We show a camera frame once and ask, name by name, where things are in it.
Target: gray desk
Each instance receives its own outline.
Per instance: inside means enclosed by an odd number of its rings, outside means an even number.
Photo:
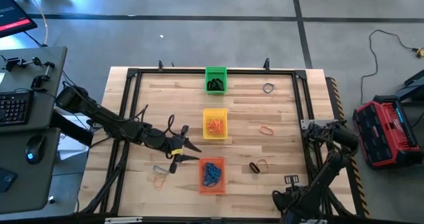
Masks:
[[[42,87],[47,89],[47,93],[56,97],[67,51],[68,49],[66,47],[26,48],[2,50],[0,51],[0,55],[3,55],[5,58],[19,57],[25,59],[26,61],[31,61],[33,57],[38,57],[43,63],[53,62],[56,67],[50,70],[50,81],[44,82]],[[4,67],[5,63],[0,60],[0,68]],[[30,89],[34,77],[43,75],[45,71],[46,66],[38,67],[34,64],[30,64],[26,68],[13,68],[12,72],[0,70],[0,73],[4,74],[3,81],[0,83],[0,92],[13,91],[17,88]],[[49,127],[50,120],[52,118],[53,107],[53,97],[43,93],[35,93],[28,124],[1,127],[0,133],[45,129]]]
[[[46,136],[44,157],[38,164],[28,164],[25,148],[30,137]],[[0,214],[42,209],[47,204],[60,129],[0,135],[0,167],[18,174],[11,188],[0,193]]]

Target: concrete floor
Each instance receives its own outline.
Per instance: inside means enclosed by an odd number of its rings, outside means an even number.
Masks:
[[[37,1],[47,15],[91,15],[92,19],[85,20],[48,19],[48,45],[69,48],[65,71],[98,101],[111,66],[151,66],[161,59],[165,66],[173,62],[176,66],[261,67],[269,57],[273,68],[305,68],[305,47],[302,50],[293,0]],[[424,46],[424,0],[299,1],[302,15],[312,19],[370,18],[369,22],[381,22],[372,18],[419,18],[415,20],[418,23],[304,23],[312,66],[338,81],[347,117],[360,106],[360,77],[374,71],[368,48],[368,35],[373,30],[394,32],[407,46]],[[17,2],[26,12],[39,14],[30,0]],[[249,16],[267,17],[268,21],[147,21],[123,15]],[[286,21],[270,21],[270,17]],[[29,33],[42,41],[44,25],[40,19],[35,21],[39,28]],[[365,101],[375,94],[394,93],[424,65],[424,60],[418,60],[390,36],[375,34],[373,41],[380,69],[376,76],[364,80]],[[35,46],[24,34],[0,39],[0,50]],[[421,112],[408,111],[410,121],[414,123]],[[424,140],[421,133],[417,136]],[[50,191],[57,199],[55,204],[41,211],[0,215],[0,220],[71,213],[85,160],[86,154],[82,154],[55,167],[57,176]],[[372,218],[423,222],[422,166],[376,172],[365,165],[361,153],[356,160]],[[59,186],[67,192],[59,192]]]

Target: computer screen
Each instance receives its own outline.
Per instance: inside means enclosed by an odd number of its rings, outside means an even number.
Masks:
[[[0,38],[36,27],[14,0],[0,0]]]

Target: yellow bin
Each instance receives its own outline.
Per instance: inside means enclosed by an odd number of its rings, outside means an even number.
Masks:
[[[226,139],[227,137],[227,109],[204,109],[203,138]]]

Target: wooden table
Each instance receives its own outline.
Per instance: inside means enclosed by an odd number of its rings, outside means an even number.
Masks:
[[[102,105],[116,113],[121,105],[128,67],[112,67]],[[306,70],[311,101],[316,119],[333,119],[329,93],[323,70]],[[275,89],[266,94],[262,86],[272,83]],[[180,217],[279,217],[272,190],[285,190],[284,176],[298,174],[301,184],[307,175],[292,79],[285,75],[229,75],[228,92],[224,96],[206,95],[201,74],[143,74],[137,112],[149,104],[144,120],[165,129],[168,117],[175,115],[173,131],[189,125],[188,136],[203,152],[185,149],[198,157],[225,157],[226,195],[200,195],[197,187],[199,167],[196,161],[184,162],[169,175],[161,189],[153,186],[153,165],[168,169],[170,161],[164,153],[131,144],[125,172],[119,215]],[[226,140],[204,140],[202,118],[205,108],[228,110],[229,137]],[[260,126],[274,130],[274,136],[259,133]],[[93,142],[105,138],[100,131]],[[105,181],[112,140],[92,148],[79,191],[84,208]],[[270,171],[253,174],[249,162],[266,159]],[[355,212],[345,170],[331,184],[331,189]],[[109,196],[113,202],[114,188]]]

